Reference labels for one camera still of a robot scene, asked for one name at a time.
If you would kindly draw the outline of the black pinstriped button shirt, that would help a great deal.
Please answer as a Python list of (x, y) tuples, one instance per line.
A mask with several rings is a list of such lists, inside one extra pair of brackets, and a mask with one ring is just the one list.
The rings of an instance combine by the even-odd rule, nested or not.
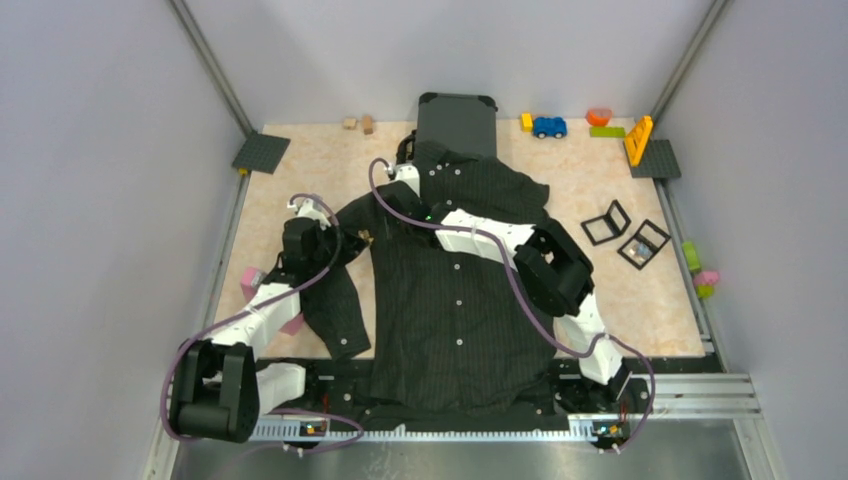
[(335, 266), (301, 294), (309, 327), (331, 356), (373, 349), (371, 398), (428, 413), (501, 413), (536, 387), (555, 350), (550, 316), (527, 317), (504, 267), (428, 244), (365, 194), (339, 210), (350, 235), (367, 232), (375, 286), (375, 335), (357, 289)]

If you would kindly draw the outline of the black frame brooch box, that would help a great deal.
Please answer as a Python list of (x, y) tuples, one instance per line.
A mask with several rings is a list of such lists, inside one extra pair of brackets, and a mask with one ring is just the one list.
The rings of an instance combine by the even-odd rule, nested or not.
[(580, 226), (591, 245), (598, 246), (620, 238), (631, 223), (623, 205), (614, 199), (603, 214), (582, 221)]

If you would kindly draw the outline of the pink gold brooch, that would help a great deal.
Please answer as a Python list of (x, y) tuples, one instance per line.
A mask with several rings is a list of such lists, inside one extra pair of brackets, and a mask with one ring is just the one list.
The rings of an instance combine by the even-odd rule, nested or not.
[(358, 236), (368, 245), (372, 245), (374, 242), (374, 238), (368, 230), (359, 230)]

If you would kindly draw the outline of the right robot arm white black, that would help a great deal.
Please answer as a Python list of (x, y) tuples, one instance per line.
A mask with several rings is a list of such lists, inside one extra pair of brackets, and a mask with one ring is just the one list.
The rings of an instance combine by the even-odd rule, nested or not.
[(370, 186), (389, 215), (440, 250), (502, 265), (531, 324), (558, 350), (577, 358), (594, 409), (612, 412), (626, 400), (632, 374), (599, 311), (593, 264), (560, 223), (516, 224), (452, 206), (430, 207), (420, 197), (415, 167), (393, 167), (383, 159), (372, 164), (390, 175), (389, 183)]

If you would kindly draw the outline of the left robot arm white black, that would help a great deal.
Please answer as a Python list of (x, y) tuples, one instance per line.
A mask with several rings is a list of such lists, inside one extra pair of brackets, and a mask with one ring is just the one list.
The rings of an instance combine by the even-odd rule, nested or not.
[(184, 341), (166, 374), (160, 420), (178, 441), (246, 442), (258, 419), (286, 403), (297, 413), (319, 404), (320, 386), (303, 367), (258, 368), (279, 331), (302, 312), (301, 293), (341, 258), (343, 234), (334, 212), (317, 195), (299, 193), (284, 228), (275, 268), (238, 313)]

